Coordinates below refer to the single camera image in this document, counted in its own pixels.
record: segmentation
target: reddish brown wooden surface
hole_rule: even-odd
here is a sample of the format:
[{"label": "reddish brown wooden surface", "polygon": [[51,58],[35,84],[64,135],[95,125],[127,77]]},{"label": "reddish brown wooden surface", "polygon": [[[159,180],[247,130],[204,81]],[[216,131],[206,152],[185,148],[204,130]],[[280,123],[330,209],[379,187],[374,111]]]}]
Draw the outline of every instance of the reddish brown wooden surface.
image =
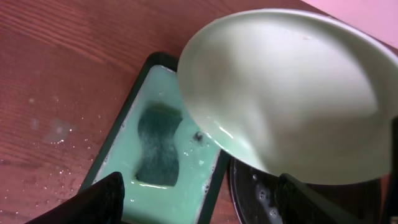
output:
[{"label": "reddish brown wooden surface", "polygon": [[[146,57],[213,19],[299,0],[0,0],[0,222],[74,196]],[[51,144],[54,124],[71,128]],[[239,223],[224,179],[212,223]]]}]

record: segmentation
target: wooden table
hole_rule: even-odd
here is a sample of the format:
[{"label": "wooden table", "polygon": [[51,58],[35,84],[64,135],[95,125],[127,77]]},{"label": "wooden table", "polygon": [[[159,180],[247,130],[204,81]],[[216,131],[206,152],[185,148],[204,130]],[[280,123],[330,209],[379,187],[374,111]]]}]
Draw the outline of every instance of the wooden table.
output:
[{"label": "wooden table", "polygon": [[[212,20],[299,0],[0,0],[0,223],[74,196],[146,57]],[[239,223],[226,178],[212,223]]]}]

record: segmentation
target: pink paper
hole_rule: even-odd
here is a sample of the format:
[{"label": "pink paper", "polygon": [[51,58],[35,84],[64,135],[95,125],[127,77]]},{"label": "pink paper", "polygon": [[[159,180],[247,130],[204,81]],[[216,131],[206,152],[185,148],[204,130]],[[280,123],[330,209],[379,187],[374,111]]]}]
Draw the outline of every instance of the pink paper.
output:
[{"label": "pink paper", "polygon": [[303,0],[398,49],[398,0]]}]

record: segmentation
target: black tray border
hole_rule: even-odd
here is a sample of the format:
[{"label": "black tray border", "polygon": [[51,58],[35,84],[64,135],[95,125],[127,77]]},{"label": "black tray border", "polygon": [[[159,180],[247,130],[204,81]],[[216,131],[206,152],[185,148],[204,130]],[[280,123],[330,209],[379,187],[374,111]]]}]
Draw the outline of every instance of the black tray border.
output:
[{"label": "black tray border", "polygon": [[[90,187],[95,179],[95,176],[97,175],[103,161],[105,160],[106,155],[108,155],[109,150],[111,149],[112,143],[118,134],[118,131],[126,118],[130,107],[132,103],[134,102],[134,99],[136,98],[139,89],[141,88],[142,84],[144,83],[144,80],[149,73],[149,70],[155,66],[155,65],[161,65],[164,66],[172,71],[177,71],[177,65],[178,65],[178,59],[175,58],[174,56],[171,56],[167,53],[164,52],[154,52],[150,54],[145,63],[144,66],[141,68],[141,71],[139,72],[139,75],[137,77],[137,80],[133,84],[131,91],[129,95],[127,96],[127,99],[125,100],[123,107],[121,108],[118,117],[116,118],[114,124],[112,125],[112,128],[108,134],[108,136],[105,139],[104,144],[102,145],[101,149],[99,150],[98,155],[96,156],[93,164],[91,165],[87,176],[85,177],[83,183],[81,184],[81,187],[79,189],[79,192],[82,190],[87,189]],[[224,152],[224,150],[220,151],[220,155],[218,157],[215,171],[213,175],[211,176],[211,182],[210,186],[207,192],[207,195],[205,197],[205,200],[203,202],[203,206],[201,209],[201,212],[198,217],[198,224],[207,224],[211,220],[211,216],[213,214],[213,210],[217,201],[218,197],[218,192],[220,191],[221,183],[223,181],[223,176],[226,172],[229,160],[231,159],[231,156]]]}]

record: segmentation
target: white bowl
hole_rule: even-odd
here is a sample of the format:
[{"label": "white bowl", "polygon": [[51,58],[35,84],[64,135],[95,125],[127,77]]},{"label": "white bowl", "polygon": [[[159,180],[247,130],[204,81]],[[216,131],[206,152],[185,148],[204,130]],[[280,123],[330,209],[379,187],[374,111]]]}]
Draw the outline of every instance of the white bowl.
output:
[{"label": "white bowl", "polygon": [[195,122],[250,166],[313,184],[390,171],[398,59],[342,22],[290,9],[233,14],[192,37],[177,73]]}]

